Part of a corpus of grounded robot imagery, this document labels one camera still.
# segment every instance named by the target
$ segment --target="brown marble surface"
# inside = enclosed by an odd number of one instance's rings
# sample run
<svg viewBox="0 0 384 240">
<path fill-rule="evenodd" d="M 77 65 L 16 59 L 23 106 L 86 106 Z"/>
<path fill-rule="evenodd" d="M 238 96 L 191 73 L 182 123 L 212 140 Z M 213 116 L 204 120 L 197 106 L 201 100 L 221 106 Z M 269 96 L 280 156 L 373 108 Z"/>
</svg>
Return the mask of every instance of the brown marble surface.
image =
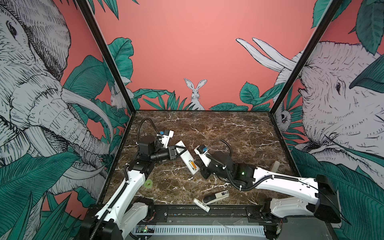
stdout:
<svg viewBox="0 0 384 240">
<path fill-rule="evenodd" d="M 213 140 L 224 139 L 233 149 L 234 162 L 244 162 L 269 170 L 274 161 L 278 160 L 280 167 L 277 172 L 292 175 L 267 113 L 139 111 L 113 173 L 104 203 L 124 179 L 122 169 L 137 151 L 136 131 L 145 117 L 151 118 L 159 131 L 173 130 L 174 136 L 169 145 L 182 140 L 194 159 L 199 159 L 193 151 L 197 145 L 207 146 Z M 141 135 L 145 133 L 155 134 L 148 121 L 141 128 Z M 225 151 L 225 148 L 222 143 L 210 147 L 221 151 Z M 215 204 L 262 204 L 268 197 L 287 197 L 285 194 L 263 189 L 240 192 L 214 175 L 205 180 L 200 172 L 192 175 L 180 158 L 173 162 L 156 164 L 148 179 L 153 181 L 153 186 L 150 189 L 142 186 L 136 196 L 151 198 L 155 204 L 193 204 L 194 197 L 201 200 L 207 194 L 224 190 L 228 190 L 230 196 Z"/>
</svg>

